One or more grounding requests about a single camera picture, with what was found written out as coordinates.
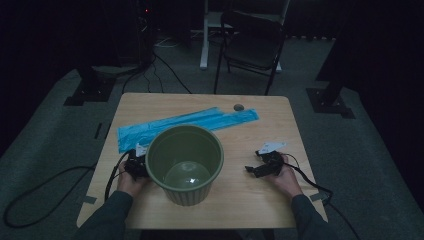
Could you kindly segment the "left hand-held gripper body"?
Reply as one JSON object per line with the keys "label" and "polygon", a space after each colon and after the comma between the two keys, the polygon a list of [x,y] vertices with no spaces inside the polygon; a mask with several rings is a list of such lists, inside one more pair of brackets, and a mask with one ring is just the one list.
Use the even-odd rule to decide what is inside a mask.
{"label": "left hand-held gripper body", "polygon": [[146,149],[137,144],[134,149],[128,151],[128,158],[125,163],[125,171],[129,173],[134,180],[148,177],[145,165]]}

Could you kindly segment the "green plastic bin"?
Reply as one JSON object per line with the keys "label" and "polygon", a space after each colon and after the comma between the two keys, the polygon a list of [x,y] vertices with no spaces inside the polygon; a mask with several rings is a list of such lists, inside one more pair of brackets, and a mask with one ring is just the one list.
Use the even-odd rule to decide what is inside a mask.
{"label": "green plastic bin", "polygon": [[219,139],[195,125],[168,128],[150,143],[146,168],[166,196],[180,206],[194,206],[209,194],[224,164]]}

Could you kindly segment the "dark computer tower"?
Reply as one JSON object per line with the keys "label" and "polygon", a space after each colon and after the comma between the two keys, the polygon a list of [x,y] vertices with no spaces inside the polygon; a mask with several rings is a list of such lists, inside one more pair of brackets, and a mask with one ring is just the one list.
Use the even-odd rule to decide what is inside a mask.
{"label": "dark computer tower", "polygon": [[133,0],[133,3],[135,7],[139,64],[145,66],[152,61],[155,42],[152,0]]}

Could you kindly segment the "blue plastic garbage bag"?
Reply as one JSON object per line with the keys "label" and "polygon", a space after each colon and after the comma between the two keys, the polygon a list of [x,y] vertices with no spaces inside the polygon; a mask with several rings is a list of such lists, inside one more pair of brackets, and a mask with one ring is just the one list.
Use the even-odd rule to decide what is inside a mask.
{"label": "blue plastic garbage bag", "polygon": [[196,125],[210,131],[220,130],[259,119],[255,109],[225,113],[218,107],[169,118],[123,126],[117,129],[118,152],[124,153],[136,145],[148,146],[162,131],[179,125]]}

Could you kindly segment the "black stand with base plate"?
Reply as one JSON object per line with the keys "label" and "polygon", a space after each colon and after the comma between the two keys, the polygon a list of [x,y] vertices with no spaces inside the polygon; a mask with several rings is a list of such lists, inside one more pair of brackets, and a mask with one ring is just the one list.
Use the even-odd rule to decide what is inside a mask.
{"label": "black stand with base plate", "polygon": [[73,95],[65,100],[64,106],[82,106],[85,102],[107,102],[117,79],[137,71],[138,68],[133,68],[118,73],[107,73],[97,71],[93,67],[77,68],[81,81]]}
{"label": "black stand with base plate", "polygon": [[343,42],[339,41],[339,36],[337,36],[316,77],[317,81],[327,81],[327,86],[325,88],[307,88],[306,92],[315,113],[338,114],[345,119],[354,119],[353,111],[340,96],[345,86],[339,69],[342,44]]}

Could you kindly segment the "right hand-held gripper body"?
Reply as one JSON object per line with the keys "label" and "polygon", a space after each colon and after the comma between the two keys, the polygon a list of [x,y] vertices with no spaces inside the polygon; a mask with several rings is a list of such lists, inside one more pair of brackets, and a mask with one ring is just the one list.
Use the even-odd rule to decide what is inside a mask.
{"label": "right hand-held gripper body", "polygon": [[268,162],[263,162],[261,165],[265,170],[265,175],[278,175],[284,164],[282,155],[278,152],[278,149],[285,146],[284,142],[265,142],[259,149],[260,153],[268,153]]}

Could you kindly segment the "black tape floor marks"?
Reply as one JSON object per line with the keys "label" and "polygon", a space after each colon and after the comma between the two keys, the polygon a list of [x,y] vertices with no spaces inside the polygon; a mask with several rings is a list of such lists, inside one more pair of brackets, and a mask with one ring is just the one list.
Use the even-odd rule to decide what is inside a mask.
{"label": "black tape floor marks", "polygon": [[106,139],[108,136],[108,133],[110,131],[111,124],[110,123],[99,123],[94,138],[95,139]]}

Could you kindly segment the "person's left hand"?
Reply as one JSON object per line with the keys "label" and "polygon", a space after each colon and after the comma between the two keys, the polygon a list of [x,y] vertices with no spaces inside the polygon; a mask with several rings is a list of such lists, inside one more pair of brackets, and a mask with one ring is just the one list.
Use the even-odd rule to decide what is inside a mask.
{"label": "person's left hand", "polygon": [[150,182],[150,179],[146,177],[134,179],[125,170],[125,166],[126,162],[119,165],[117,190],[129,194],[131,197],[136,197],[141,193],[143,187]]}

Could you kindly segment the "black folding chair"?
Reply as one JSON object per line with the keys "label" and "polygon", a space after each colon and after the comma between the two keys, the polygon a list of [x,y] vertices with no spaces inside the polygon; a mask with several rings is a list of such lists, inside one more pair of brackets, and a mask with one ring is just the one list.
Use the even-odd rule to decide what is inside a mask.
{"label": "black folding chair", "polygon": [[219,49],[214,92],[217,92],[222,60],[227,71],[235,67],[267,76],[265,95],[274,82],[286,33],[279,21],[234,10],[220,17],[222,42]]}

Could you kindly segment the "person's right hand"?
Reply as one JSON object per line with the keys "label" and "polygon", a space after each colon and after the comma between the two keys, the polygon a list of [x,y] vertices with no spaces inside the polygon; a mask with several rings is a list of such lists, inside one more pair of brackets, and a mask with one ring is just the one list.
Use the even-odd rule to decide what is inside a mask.
{"label": "person's right hand", "polygon": [[[286,156],[282,156],[284,163],[288,162]],[[290,166],[283,165],[280,173],[265,176],[264,179],[272,183],[279,191],[284,193],[290,200],[298,195],[302,195],[302,189],[298,183],[294,170]]]}

